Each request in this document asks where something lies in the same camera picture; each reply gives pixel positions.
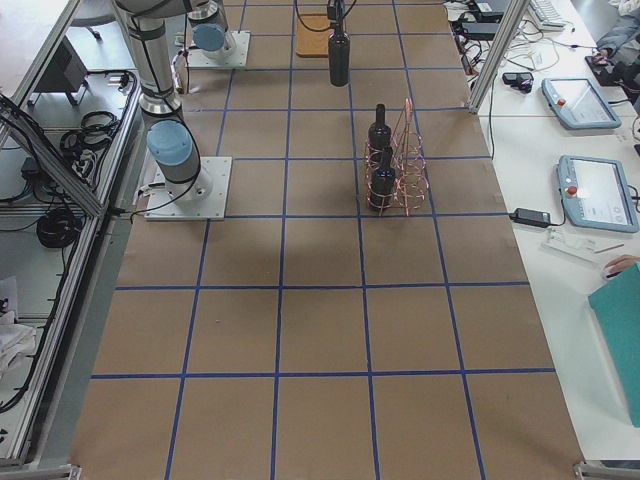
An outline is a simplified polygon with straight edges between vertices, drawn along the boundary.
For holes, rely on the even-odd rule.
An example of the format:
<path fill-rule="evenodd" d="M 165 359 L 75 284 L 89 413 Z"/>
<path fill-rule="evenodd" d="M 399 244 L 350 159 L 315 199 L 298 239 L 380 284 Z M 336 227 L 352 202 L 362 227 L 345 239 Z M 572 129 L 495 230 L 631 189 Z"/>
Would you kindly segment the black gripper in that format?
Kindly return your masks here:
<path fill-rule="evenodd" d="M 327 18 L 330 21 L 342 21 L 346 13 L 344 0 L 328 0 L 326 4 Z"/>

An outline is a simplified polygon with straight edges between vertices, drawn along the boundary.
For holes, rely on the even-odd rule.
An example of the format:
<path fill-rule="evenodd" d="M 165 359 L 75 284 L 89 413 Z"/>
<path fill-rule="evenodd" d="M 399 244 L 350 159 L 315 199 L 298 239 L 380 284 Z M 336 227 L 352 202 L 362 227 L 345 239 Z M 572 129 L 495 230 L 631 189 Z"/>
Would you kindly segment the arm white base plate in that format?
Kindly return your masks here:
<path fill-rule="evenodd" d="M 191 49 L 188 64 L 199 70 L 234 70 L 246 67 L 250 43 L 250 31 L 228 31 L 223 47 L 214 52 Z"/>
<path fill-rule="evenodd" d="M 160 168 L 153 181 L 144 217 L 153 221 L 223 220 L 232 171 L 231 157 L 202 157 L 200 174 L 191 186 L 167 183 Z"/>

